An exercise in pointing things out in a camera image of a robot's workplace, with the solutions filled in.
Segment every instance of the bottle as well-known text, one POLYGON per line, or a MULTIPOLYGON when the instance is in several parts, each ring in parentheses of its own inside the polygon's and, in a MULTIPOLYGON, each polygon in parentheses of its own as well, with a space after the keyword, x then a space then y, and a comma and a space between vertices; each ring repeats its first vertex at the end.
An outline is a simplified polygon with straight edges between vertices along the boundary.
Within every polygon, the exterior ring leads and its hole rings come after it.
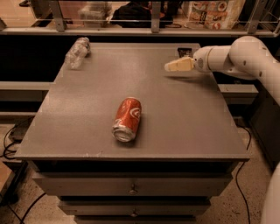
POLYGON ((65 64, 69 69, 79 69, 82 61, 90 53, 88 38, 78 38, 65 56, 65 64))

